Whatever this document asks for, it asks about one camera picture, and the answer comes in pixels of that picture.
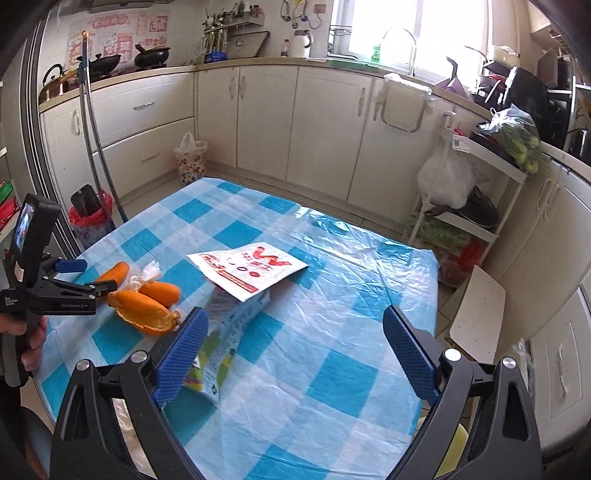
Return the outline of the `person's left hand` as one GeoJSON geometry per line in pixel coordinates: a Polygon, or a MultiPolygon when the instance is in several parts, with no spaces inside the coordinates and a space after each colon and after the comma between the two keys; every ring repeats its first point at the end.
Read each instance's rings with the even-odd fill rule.
{"type": "Polygon", "coordinates": [[[21,355],[22,364],[27,372],[39,368],[42,358],[42,348],[47,336],[48,317],[42,316],[37,327],[27,332],[27,322],[9,314],[0,316],[0,332],[16,337],[23,337],[27,341],[28,349],[21,355]]]}

